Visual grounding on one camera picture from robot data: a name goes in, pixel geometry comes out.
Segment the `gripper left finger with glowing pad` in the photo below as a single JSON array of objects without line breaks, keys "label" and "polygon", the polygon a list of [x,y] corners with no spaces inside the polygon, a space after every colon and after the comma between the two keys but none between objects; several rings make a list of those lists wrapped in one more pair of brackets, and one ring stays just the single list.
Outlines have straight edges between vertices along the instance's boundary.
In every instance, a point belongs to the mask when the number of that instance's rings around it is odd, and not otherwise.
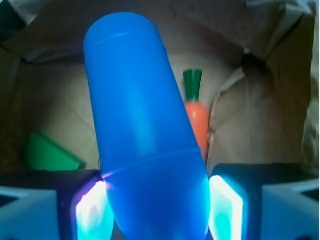
[{"label": "gripper left finger with glowing pad", "polygon": [[2,240],[110,240],[113,230],[107,186],[98,170],[0,178]]}]

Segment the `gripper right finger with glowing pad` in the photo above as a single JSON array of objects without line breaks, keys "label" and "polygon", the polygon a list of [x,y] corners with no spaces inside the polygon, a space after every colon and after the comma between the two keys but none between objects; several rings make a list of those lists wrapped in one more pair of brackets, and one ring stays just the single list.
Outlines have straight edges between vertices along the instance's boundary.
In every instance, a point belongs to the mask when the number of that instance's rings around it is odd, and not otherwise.
[{"label": "gripper right finger with glowing pad", "polygon": [[214,240],[317,240],[320,180],[299,164],[218,164],[209,179]]}]

